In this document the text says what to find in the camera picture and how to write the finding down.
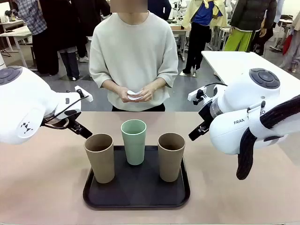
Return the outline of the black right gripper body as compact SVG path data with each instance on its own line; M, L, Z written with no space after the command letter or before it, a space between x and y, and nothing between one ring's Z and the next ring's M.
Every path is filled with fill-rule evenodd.
M207 102L201 110L198 112L200 117L204 120L205 124L211 124L211 122L214 120L210 113L210 106L212 104L212 101Z

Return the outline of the brown plastic cup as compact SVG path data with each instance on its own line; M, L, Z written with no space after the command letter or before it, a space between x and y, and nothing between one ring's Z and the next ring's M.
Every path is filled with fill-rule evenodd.
M98 183L106 184L114 179L113 138L108 134L89 137L84 147Z
M159 175L162 180L177 180L185 145L185 139L177 133L165 133L158 138Z

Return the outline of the green plastic cup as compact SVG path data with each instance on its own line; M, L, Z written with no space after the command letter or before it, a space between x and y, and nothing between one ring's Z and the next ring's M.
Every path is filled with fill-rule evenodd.
M142 120L127 120L121 125L127 162L140 165L144 161L147 126Z

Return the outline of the person's left forearm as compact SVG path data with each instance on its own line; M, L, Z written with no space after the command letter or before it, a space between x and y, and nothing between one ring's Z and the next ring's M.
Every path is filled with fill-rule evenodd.
M158 77L156 80L154 80L147 86L147 89L151 93L154 93L158 89L163 88L165 85L166 85L166 81L163 78Z

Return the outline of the person's right forearm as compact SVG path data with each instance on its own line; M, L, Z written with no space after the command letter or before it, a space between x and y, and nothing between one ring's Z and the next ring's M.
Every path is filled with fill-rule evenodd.
M109 90L109 91L112 91L114 92L115 94L118 95L117 93L117 90L118 90L118 87L119 85L117 85L114 81L112 80L105 80L103 83L102 83L102 87Z

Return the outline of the person's right hand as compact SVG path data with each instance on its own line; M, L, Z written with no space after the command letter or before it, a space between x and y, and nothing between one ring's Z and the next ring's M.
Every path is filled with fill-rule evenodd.
M133 100L130 100L128 98L128 89L126 87L118 87L117 93L119 95L119 97L121 98L123 103L127 103L127 102L133 102Z

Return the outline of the white rounded table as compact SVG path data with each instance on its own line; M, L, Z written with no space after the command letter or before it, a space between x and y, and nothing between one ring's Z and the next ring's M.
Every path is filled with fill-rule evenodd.
M299 79L253 52L202 51L202 55L225 84L236 80L246 70L264 68L279 78L281 94L300 94Z

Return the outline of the black plastic tray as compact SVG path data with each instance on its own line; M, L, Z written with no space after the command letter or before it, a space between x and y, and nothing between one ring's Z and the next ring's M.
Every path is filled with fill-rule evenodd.
M115 177L106 184L96 181L90 171L83 189L85 203L95 210L173 209L183 206L190 198L190 186L184 162L174 182L159 176L158 148L146 146L144 161L130 165L125 148L114 147Z

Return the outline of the person in lime trousers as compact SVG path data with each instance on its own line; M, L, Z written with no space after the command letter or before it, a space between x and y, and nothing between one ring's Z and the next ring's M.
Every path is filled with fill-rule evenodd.
M224 51L247 52L255 34L265 36L276 16L277 0L238 0Z

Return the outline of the wood top desk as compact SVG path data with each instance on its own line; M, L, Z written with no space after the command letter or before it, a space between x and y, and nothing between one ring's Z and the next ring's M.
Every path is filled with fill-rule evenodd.
M191 30L190 27L187 29L182 27L178 23L171 23L170 27L172 29L173 35L175 37L176 45L177 45L177 54L182 59L183 62L186 61L185 51L186 51L186 42L188 34Z

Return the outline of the person in beige sweater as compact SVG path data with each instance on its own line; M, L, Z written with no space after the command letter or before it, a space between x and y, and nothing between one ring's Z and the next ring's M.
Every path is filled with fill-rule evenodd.
M107 90L114 112L163 112L178 75L177 46L167 21L148 10L148 0L110 0L111 15L94 29L89 71L98 87L112 80L133 92L158 77L166 81L148 102L123 103Z

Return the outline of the person in black clothes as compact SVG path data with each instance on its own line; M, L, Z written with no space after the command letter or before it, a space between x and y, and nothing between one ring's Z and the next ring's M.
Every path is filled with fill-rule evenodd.
M107 0L71 0L71 2L77 18L79 61L88 63L87 37L93 35L94 28L103 18L110 16L110 5Z

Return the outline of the person in grey clothes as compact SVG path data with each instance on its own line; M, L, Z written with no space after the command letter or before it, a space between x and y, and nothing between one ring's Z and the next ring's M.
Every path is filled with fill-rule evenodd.
M279 67L296 73L297 68L300 67L300 12L291 24L291 28L293 29L291 43Z

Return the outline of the person in plaid shirt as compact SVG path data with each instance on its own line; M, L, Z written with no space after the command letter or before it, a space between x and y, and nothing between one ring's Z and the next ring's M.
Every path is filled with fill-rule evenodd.
M38 0L13 0L18 6L19 17L27 24L32 35L38 35L47 29Z

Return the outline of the person in dark clothes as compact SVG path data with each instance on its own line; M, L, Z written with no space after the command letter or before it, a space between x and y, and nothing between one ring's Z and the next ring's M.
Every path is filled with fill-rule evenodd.
M167 21L171 13L169 0L148 0L148 10Z

